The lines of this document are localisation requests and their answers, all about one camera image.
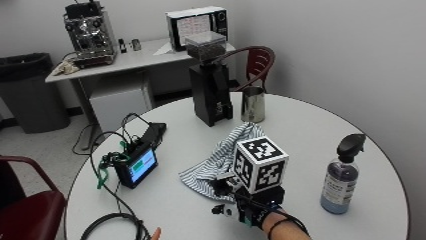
finger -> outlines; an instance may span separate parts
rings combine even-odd
[[[161,234],[161,228],[156,229],[154,234],[152,235],[152,240],[158,240],[160,239],[160,234]]]

monitor screen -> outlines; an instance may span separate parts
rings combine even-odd
[[[145,174],[152,165],[154,165],[157,159],[152,148],[138,157],[137,161],[132,164],[129,168],[132,182],[134,183],[137,179]]]

small monitor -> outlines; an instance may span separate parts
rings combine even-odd
[[[136,188],[152,170],[157,167],[154,150],[149,144],[140,146],[130,154],[130,159],[114,165],[121,184]]]

clear plastic bottle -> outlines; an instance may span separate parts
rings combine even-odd
[[[346,136],[337,148],[338,158],[327,166],[321,206],[334,214],[347,212],[359,175],[354,157],[363,151],[365,134]]]

coffee grinder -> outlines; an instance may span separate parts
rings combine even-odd
[[[186,37],[185,44],[188,55],[200,61],[189,68],[196,115],[212,127],[233,118],[229,69],[216,61],[226,53],[226,37],[209,31]]]

